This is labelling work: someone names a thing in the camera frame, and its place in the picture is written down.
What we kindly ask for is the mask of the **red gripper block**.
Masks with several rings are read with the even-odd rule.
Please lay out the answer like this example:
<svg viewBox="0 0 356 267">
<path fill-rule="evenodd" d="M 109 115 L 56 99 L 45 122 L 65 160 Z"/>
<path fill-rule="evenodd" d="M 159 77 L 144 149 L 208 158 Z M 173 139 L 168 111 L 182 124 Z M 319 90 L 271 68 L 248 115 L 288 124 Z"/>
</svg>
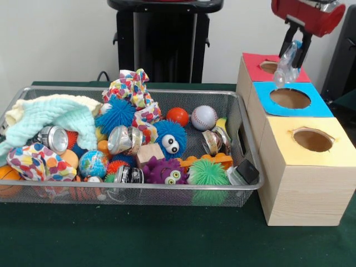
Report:
<svg viewBox="0 0 356 267">
<path fill-rule="evenodd" d="M 288 19 L 304 27 L 301 41 L 296 40 L 296 52 L 292 67 L 301 68 L 312 42 L 312 35 L 323 37 L 333 32 L 340 23 L 346 10 L 341 1 L 296 1 L 272 0 L 271 9 L 281 19 Z M 296 25 L 290 25 L 287 30 L 279 57 L 282 58 L 297 31 Z"/>
</svg>

